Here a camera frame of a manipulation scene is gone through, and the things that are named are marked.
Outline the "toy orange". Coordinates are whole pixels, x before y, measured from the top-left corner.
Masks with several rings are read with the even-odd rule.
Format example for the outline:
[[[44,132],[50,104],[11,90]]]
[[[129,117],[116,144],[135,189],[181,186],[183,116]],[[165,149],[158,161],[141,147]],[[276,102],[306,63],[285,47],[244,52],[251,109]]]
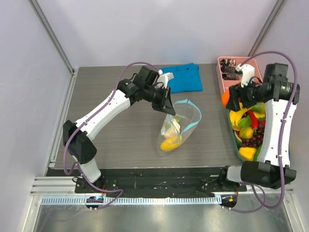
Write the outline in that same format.
[[[221,102],[224,107],[227,107],[229,99],[230,99],[230,91],[227,90],[221,95]]]

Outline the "toy cauliflower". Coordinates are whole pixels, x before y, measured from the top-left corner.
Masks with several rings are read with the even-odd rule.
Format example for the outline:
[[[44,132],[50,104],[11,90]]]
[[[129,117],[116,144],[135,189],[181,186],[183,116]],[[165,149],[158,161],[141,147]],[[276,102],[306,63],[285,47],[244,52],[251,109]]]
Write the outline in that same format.
[[[166,139],[169,137],[179,136],[180,135],[180,124],[179,118],[167,116],[161,128],[161,135]]]

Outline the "clear zip top bag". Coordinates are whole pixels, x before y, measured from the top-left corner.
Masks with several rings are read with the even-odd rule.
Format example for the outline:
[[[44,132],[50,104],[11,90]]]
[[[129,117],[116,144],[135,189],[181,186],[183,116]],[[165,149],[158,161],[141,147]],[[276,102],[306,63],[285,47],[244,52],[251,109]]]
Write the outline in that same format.
[[[189,99],[173,104],[176,114],[166,115],[157,139],[157,154],[166,156],[180,147],[202,119],[201,110]]]

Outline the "yellow toy mango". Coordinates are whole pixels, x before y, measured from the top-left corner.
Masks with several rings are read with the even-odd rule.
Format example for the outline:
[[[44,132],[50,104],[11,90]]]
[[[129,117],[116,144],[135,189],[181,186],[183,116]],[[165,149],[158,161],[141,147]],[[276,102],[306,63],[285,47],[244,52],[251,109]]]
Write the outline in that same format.
[[[174,137],[169,137],[165,139],[161,144],[160,144],[160,149],[164,152],[169,152],[172,151],[178,147],[180,147],[183,143],[183,138],[174,136]]]

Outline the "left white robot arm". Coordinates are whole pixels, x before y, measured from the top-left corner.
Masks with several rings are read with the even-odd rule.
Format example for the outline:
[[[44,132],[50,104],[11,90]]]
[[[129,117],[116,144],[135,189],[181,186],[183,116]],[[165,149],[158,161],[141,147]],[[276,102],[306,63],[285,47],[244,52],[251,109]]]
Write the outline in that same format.
[[[169,80],[171,72],[156,70],[144,63],[138,73],[129,79],[120,79],[111,94],[84,117],[63,125],[63,145],[78,163],[87,178],[86,187],[93,193],[102,189],[101,172],[95,161],[97,149],[93,144],[96,135],[118,114],[139,101],[150,102],[155,111],[175,115],[171,101]]]

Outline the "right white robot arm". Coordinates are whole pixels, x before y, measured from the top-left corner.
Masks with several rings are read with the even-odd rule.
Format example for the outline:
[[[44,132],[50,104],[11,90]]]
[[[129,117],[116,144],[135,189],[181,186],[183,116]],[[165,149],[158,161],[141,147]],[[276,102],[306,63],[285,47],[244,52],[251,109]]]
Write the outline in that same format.
[[[218,178],[220,189],[235,189],[243,182],[279,189],[295,180],[296,171],[290,168],[289,138],[300,85],[288,81],[287,70],[285,64],[268,64],[262,83],[256,84],[253,66],[240,64],[236,67],[241,82],[225,92],[223,105],[238,113],[263,102],[266,125],[257,159],[244,161],[241,166],[225,166]]]

